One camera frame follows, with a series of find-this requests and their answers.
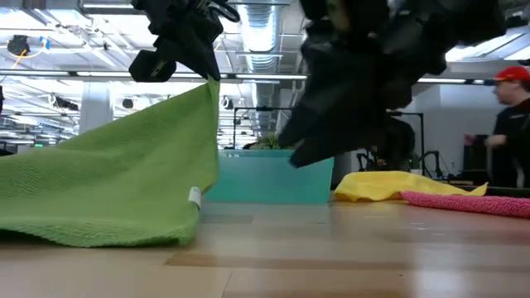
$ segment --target red cap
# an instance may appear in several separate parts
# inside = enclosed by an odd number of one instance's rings
[[[530,71],[523,66],[510,66],[495,75],[495,79],[530,81]]]

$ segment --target yellow cloth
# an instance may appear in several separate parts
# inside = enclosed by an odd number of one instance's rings
[[[422,175],[403,171],[374,171],[348,174],[335,190],[335,197],[355,202],[358,199],[401,199],[402,191],[430,195],[484,195],[487,188],[485,184],[468,192]]]

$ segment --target teal plastic bin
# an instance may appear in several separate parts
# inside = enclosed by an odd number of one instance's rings
[[[219,151],[219,181],[210,201],[324,204],[330,197],[333,158],[294,168],[289,150]]]

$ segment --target man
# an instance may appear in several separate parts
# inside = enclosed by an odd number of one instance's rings
[[[497,115],[494,134],[485,141],[493,153],[492,185],[530,188],[530,72],[508,67],[495,80],[498,101],[509,107]]]

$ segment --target green towel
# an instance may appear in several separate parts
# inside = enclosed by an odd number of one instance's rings
[[[0,229],[75,247],[185,245],[219,175],[219,82],[56,147],[0,158]]]

